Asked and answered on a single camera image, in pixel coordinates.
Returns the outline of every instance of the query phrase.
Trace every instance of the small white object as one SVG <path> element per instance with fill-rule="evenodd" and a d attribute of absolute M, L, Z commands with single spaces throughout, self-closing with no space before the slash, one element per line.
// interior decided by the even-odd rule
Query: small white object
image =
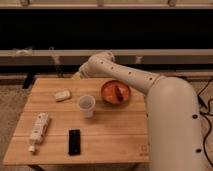
<path fill-rule="evenodd" d="M 86 118 L 91 118 L 93 116 L 95 103 L 95 98 L 91 95 L 84 95 L 79 98 L 78 107 Z"/>
<path fill-rule="evenodd" d="M 64 101 L 71 98 L 71 92 L 69 90 L 59 91 L 55 93 L 56 102 Z"/>
<path fill-rule="evenodd" d="M 43 141 L 44 134 L 49 124 L 49 121 L 50 118 L 47 113 L 38 114 L 29 138 L 29 152 L 34 153 L 36 151 L 35 145 Z"/>

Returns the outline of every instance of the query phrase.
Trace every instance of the black wall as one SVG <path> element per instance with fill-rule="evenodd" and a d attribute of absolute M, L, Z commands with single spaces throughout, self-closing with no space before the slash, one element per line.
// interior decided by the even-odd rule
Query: black wall
<path fill-rule="evenodd" d="M 0 10 L 0 49 L 213 48 L 213 10 Z"/>

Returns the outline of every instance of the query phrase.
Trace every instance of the table leg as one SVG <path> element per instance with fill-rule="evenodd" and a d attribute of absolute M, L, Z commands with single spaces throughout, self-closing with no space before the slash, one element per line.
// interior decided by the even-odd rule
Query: table leg
<path fill-rule="evenodd" d="M 32 168 L 35 171 L 45 171 L 42 167 L 39 165 L 28 165 L 30 168 Z"/>

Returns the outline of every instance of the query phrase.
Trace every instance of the floor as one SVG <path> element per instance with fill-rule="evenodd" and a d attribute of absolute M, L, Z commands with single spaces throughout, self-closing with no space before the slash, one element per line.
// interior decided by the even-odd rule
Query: floor
<path fill-rule="evenodd" d="M 12 137 L 16 124 L 22 109 L 26 103 L 27 97 L 30 93 L 29 89 L 22 89 L 22 84 L 25 75 L 0 75 L 0 171 L 31 171 L 27 166 L 3 166 L 2 160 L 6 153 L 9 141 Z M 199 92 L 208 80 L 191 80 L 191 84 Z M 213 97 L 213 83 L 202 93 L 202 98 L 205 102 Z M 206 132 L 208 125 L 204 119 L 202 121 L 203 134 Z M 208 152 L 211 154 L 213 160 L 213 133 L 208 139 Z M 47 171 L 130 171 L 133 170 L 133 164 L 99 164 L 99 165 L 70 165 L 70 166 L 44 166 Z M 206 162 L 206 168 L 210 171 L 210 166 Z M 140 164 L 135 170 L 148 171 L 148 166 Z"/>

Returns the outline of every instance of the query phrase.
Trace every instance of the cable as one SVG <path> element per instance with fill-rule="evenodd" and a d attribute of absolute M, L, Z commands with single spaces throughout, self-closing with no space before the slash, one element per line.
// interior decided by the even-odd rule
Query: cable
<path fill-rule="evenodd" d="M 202 92 L 209 86 L 212 80 L 213 80 L 213 77 L 211 77 L 209 81 L 207 82 L 207 84 L 200 90 L 200 92 L 198 93 L 198 96 L 202 94 Z"/>
<path fill-rule="evenodd" d="M 211 77 L 209 79 L 209 81 L 207 82 L 207 84 L 200 90 L 200 92 L 198 93 L 198 96 L 200 96 L 206 90 L 206 88 L 210 85 L 212 80 L 213 80 L 213 77 Z M 206 121 L 209 124 L 209 129 L 208 129 L 206 135 L 203 138 L 203 150 L 204 150 L 204 154 L 206 156 L 206 159 L 208 160 L 208 162 L 211 165 L 211 167 L 213 167 L 213 162 L 211 161 L 211 159 L 210 159 L 210 157 L 208 155 L 208 152 L 207 152 L 207 149 L 206 149 L 206 142 L 207 142 L 207 139 L 208 139 L 210 133 L 212 132 L 212 123 L 211 123 L 210 119 L 207 117 L 207 116 L 213 116 L 213 114 L 210 113 L 211 112 L 211 102 L 212 101 L 213 101 L 213 98 L 210 98 L 208 100 L 207 112 L 200 111 L 200 115 L 203 116 L 203 118 L 205 118 Z"/>
<path fill-rule="evenodd" d="M 207 141 L 207 139 L 208 139 L 208 137 L 209 137 L 209 135 L 212 131 L 212 123 L 211 123 L 210 119 L 205 114 L 201 114 L 201 116 L 203 116 L 209 124 L 209 129 L 208 129 L 206 135 L 203 138 L 203 150 L 204 150 L 204 154 L 206 156 L 206 159 L 208 160 L 209 164 L 213 167 L 213 162 L 211 161 L 211 159 L 210 159 L 210 157 L 207 153 L 207 150 L 206 150 L 206 141 Z"/>
<path fill-rule="evenodd" d="M 213 116 L 213 113 L 210 113 L 211 112 L 211 102 L 213 102 L 213 98 L 211 98 L 211 99 L 208 100 L 207 112 L 200 111 L 200 114 L 208 115 L 208 116 Z"/>

